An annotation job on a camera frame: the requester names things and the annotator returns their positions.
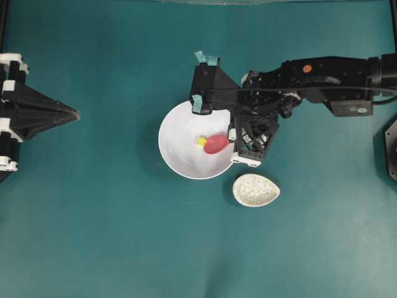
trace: teal table surface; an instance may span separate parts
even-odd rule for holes
[[[397,297],[397,184],[372,117],[304,102],[258,169],[193,181],[164,163],[161,120],[187,100],[194,51],[239,81],[285,60],[394,52],[388,1],[195,6],[12,0],[6,51],[81,119],[22,147],[0,185],[0,297]],[[282,195],[231,193],[243,173]]]

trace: black structure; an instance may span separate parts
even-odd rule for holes
[[[375,95],[397,94],[397,54],[368,60],[322,57],[286,61],[268,73],[251,70],[240,88],[217,65],[201,62],[195,68],[190,100],[192,112],[231,112],[229,141],[235,143],[232,161],[259,166],[279,127],[304,98],[324,104],[336,117],[368,116]]]
[[[8,0],[0,0],[0,52]],[[20,145],[36,134],[79,119],[79,113],[25,85],[29,67],[20,54],[0,54],[0,183],[19,167]]]

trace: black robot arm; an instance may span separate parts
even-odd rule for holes
[[[259,166],[279,127],[306,98],[324,104],[336,117],[368,116],[373,97],[397,94],[397,55],[368,60],[336,56],[286,61],[267,73],[251,70],[240,88],[221,68],[220,60],[195,67],[190,101],[192,112],[231,113],[228,138],[235,144],[231,160]]]

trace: black cable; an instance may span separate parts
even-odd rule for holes
[[[360,86],[326,86],[326,87],[295,87],[295,88],[238,88],[238,89],[209,89],[209,92],[217,91],[264,91],[264,92],[286,92],[286,91],[306,91],[306,90],[362,90],[375,91],[382,93],[393,93],[397,95],[397,89],[393,88],[374,88],[374,87],[360,87]]]
[[[377,106],[381,106],[381,105],[384,105],[384,104],[390,104],[390,103],[395,102],[395,101],[397,101],[397,96],[389,98],[389,99],[386,99],[385,101],[374,101],[373,104],[377,105]]]

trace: orange label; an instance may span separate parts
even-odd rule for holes
[[[303,72],[304,73],[309,73],[313,68],[311,67],[310,64],[307,64],[303,67]]]

